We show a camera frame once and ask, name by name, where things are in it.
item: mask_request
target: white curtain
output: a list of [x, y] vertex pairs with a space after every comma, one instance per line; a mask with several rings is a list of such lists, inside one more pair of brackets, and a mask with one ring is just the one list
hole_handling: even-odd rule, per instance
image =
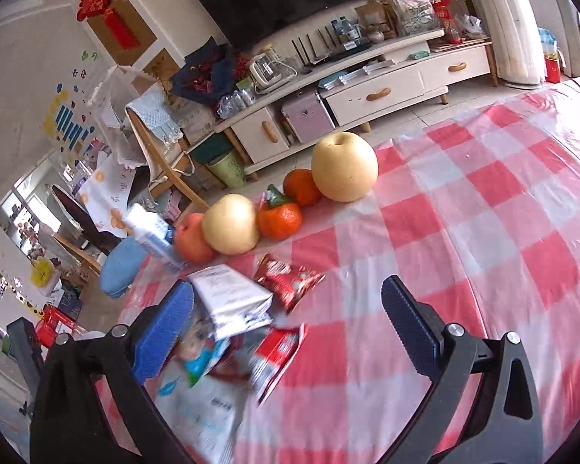
[[529, 0], [479, 0], [490, 30], [498, 75], [507, 82], [538, 85], [546, 65]]

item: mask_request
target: blue gripper pad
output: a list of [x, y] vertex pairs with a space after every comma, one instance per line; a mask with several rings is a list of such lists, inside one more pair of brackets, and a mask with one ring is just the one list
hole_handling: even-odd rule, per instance
[[[390, 276], [382, 283], [380, 292], [382, 306], [385, 308], [391, 324], [397, 331], [415, 370], [420, 375], [429, 377], [435, 382], [440, 376], [440, 353], [442, 335], [435, 331], [444, 323], [430, 305], [417, 302], [397, 276]], [[425, 321], [422, 312], [430, 309], [432, 322]]]
[[193, 288], [177, 281], [135, 346], [133, 375], [139, 384], [156, 377], [193, 310]]

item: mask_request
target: blue stool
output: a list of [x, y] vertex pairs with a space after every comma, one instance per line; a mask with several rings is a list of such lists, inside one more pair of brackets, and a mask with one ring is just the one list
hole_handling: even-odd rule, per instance
[[132, 235], [125, 237], [107, 256], [101, 275], [99, 287], [110, 298], [118, 298], [125, 293], [128, 286], [135, 281], [135, 276], [142, 266], [146, 251]]

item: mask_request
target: green trash can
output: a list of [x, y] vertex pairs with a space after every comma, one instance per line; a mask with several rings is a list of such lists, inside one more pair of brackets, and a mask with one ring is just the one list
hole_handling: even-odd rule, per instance
[[211, 160], [206, 167], [228, 188], [239, 189], [245, 184], [245, 170], [234, 150]]

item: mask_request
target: red tassel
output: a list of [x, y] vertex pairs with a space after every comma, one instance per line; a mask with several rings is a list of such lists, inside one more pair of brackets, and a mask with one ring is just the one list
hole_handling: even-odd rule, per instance
[[114, 9], [106, 9], [103, 12], [103, 20], [123, 49], [128, 51], [128, 49], [133, 49], [140, 45], [140, 42], [138, 42], [137, 38], [127, 27], [127, 24], [125, 24]]

